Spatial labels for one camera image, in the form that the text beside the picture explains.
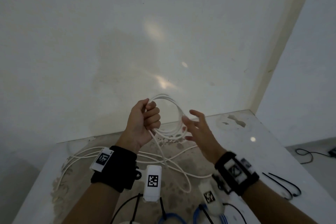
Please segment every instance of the white sticker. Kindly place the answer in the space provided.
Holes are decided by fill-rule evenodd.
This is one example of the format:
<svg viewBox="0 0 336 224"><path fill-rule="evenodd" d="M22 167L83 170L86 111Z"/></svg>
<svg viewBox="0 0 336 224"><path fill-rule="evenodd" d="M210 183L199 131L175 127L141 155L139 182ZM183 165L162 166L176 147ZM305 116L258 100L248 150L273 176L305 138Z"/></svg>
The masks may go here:
<svg viewBox="0 0 336 224"><path fill-rule="evenodd" d="M98 172L102 172L107 161L110 159L112 153L114 153L113 150L110 150L107 147L103 148L98 154L98 157L92 163L90 169L98 171Z"/></svg>

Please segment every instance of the floor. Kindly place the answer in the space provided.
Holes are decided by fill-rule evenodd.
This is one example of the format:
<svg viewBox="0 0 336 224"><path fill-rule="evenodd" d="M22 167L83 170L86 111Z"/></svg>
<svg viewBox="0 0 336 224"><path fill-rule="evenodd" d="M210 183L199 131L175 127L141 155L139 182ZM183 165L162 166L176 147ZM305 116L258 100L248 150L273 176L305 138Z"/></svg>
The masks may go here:
<svg viewBox="0 0 336 224"><path fill-rule="evenodd" d="M302 195L294 198L291 201L292 204L307 213L318 223L334 223L336 202L250 111L209 116L207 117L207 122L219 143L238 155L245 156L259 174L261 172L272 172L299 186L302 190ZM79 196L89 185L91 176L91 171L88 168L91 160L80 160L76 163L77 165L73 165L71 170L67 172L61 182L60 189L55 191L55 185L61 174L61 167L66 159L73 153L93 145L111 145L119 136L120 133L115 133L58 144L52 151L13 223L22 223L23 221L28 224L60 223L74 202L78 200ZM187 146L184 141L167 140L162 141L161 144L163 151L167 155L179 152ZM146 147L149 152L157 153L158 151L152 144ZM211 173L213 167L208 165L197 148L193 150L188 154L180 155L180 158L177 159L178 163L190 173L197 175ZM184 177L180 174L175 175L184 186ZM277 193L284 194L277 184L263 175L260 178ZM171 181L171 177L166 173L163 173L163 182L161 195L167 211L177 212L186 220L190 220L196 205L201 202L201 197L197 190L200 180L192 180L192 192L190 194L179 191ZM126 198L141 191L142 186L141 184L134 184L131 191L124 192L121 195L118 205ZM259 223L251 210L237 195L233 193L226 200L241 210L248 223ZM140 223L154 223L160 216L158 204L141 202L139 207L141 211L135 220ZM133 204L130 204L121 211L120 215L118 215L118 221L129 220L131 218L129 210L132 208ZM226 208L225 215L229 223L242 223L241 217L233 209Z"/></svg>
<svg viewBox="0 0 336 224"><path fill-rule="evenodd" d="M328 155L328 151L336 147L336 138L328 138L306 144L299 144L286 147L286 149L299 162L307 162L310 156L300 156L295 153L295 149L301 148L308 151L316 151ZM328 158L320 154L313 153L314 160L312 163L302 165L319 184L329 193L336 201L336 158Z"/></svg>

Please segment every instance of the blue cable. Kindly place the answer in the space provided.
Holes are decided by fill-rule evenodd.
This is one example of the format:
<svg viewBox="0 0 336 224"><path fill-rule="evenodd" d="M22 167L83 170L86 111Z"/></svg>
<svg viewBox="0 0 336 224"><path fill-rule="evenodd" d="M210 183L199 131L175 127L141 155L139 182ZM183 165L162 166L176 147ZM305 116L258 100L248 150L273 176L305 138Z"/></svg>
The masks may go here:
<svg viewBox="0 0 336 224"><path fill-rule="evenodd" d="M187 224L187 222L186 222L184 219L182 219L181 216L179 216L179 215L176 214L176 213L166 213L166 217L167 217L167 219L168 219L168 218L177 218L182 224ZM158 224L162 224L162 223L164 223L164 222L165 222L165 220L163 219L163 217L161 217L161 218L159 219Z"/></svg>
<svg viewBox="0 0 336 224"><path fill-rule="evenodd" d="M203 206L204 209L208 209L206 204L202 204L202 206ZM193 223L193 224L197 224L197 218L198 218L198 216L199 216L199 214L200 214L200 211L201 211L201 210L200 210L198 207L197 207L196 210L194 211L194 214L193 214L193 216L192 216L192 223ZM220 219L220 222L221 222L222 224L229 224L229 223L228 223L228 220L226 219L226 217L225 217L224 214L220 215L220 216L219 216L219 219Z"/></svg>

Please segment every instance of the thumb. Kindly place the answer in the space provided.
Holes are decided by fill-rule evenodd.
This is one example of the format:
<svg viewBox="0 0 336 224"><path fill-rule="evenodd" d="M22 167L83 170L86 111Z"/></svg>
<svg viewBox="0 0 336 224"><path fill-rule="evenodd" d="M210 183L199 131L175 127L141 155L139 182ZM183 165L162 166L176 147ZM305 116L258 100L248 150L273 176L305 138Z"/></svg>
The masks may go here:
<svg viewBox="0 0 336 224"><path fill-rule="evenodd" d="M149 98L146 98L144 100L139 100L133 108L142 110L142 108L144 106L146 106L146 104L148 103L148 101L149 101Z"/></svg>
<svg viewBox="0 0 336 224"><path fill-rule="evenodd" d="M197 128L195 127L193 121L190 120L187 116L184 116L184 115L182 116L182 122L183 122L184 125L186 125L188 131L189 131L191 134L193 134L193 133L196 132L196 129L197 129Z"/></svg>

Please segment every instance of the right hand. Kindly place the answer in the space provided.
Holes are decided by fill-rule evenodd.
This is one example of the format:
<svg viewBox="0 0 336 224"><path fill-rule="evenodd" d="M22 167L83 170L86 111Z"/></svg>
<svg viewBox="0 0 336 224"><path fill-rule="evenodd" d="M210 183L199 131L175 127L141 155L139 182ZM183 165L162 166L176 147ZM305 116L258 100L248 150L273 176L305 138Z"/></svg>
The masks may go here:
<svg viewBox="0 0 336 224"><path fill-rule="evenodd" d="M198 117L199 121L192 121L187 116L182 117L183 124L186 125L188 132L192 134L192 136L186 136L186 140L194 141L202 151L203 156L208 161L216 164L226 150L213 136L205 120L204 114L195 110L190 110L189 112Z"/></svg>

